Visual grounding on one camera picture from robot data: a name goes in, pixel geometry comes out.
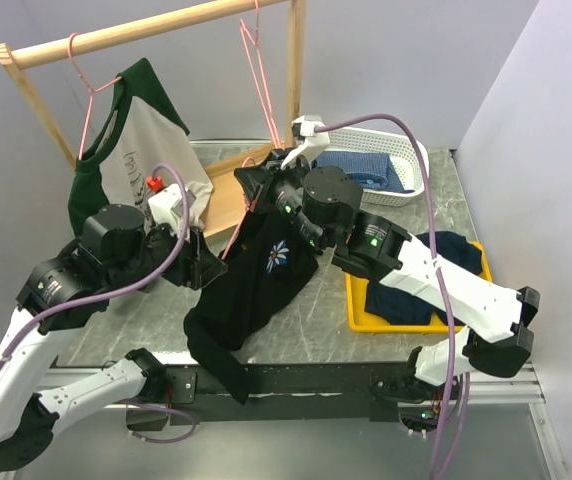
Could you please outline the black t shirt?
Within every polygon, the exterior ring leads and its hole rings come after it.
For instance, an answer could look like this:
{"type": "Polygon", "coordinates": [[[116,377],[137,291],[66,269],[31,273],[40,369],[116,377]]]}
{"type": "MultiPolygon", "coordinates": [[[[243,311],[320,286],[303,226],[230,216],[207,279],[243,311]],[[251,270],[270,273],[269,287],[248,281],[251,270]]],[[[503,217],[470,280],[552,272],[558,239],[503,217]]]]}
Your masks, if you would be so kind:
{"type": "Polygon", "coordinates": [[[248,213],[224,262],[228,271],[201,290],[184,319],[184,332],[191,357],[243,405],[253,376],[233,353],[290,304],[318,262],[278,213],[248,213]]]}

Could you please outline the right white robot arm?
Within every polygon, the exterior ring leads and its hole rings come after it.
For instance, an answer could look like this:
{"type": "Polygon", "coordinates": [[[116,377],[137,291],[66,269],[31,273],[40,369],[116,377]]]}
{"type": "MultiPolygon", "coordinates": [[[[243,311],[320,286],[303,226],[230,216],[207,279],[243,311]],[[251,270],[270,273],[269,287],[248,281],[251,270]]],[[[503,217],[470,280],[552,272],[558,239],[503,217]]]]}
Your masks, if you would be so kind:
{"type": "Polygon", "coordinates": [[[403,376],[405,390],[423,399],[473,370],[515,376],[529,360],[529,324],[539,293],[501,287],[431,252],[397,224],[362,210],[363,190],[334,166],[311,168],[303,156],[275,149],[255,166],[235,169],[255,213],[279,213],[315,250],[330,248],[332,263],[354,277],[425,301],[463,323],[453,338],[416,348],[403,376]]]}

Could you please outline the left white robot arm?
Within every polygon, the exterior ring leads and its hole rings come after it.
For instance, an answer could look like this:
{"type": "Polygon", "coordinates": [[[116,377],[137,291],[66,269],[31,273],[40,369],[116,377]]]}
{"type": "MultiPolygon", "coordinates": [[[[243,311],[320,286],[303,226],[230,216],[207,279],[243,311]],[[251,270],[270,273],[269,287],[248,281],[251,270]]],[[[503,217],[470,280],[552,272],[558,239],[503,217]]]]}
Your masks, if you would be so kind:
{"type": "Polygon", "coordinates": [[[33,269],[0,343],[0,472],[25,467],[57,435],[107,405],[165,396],[166,367],[145,348],[69,385],[37,389],[95,313],[157,277],[198,290],[226,270],[197,227],[160,221],[147,230],[137,208],[120,204],[88,217],[79,236],[33,269]]]}

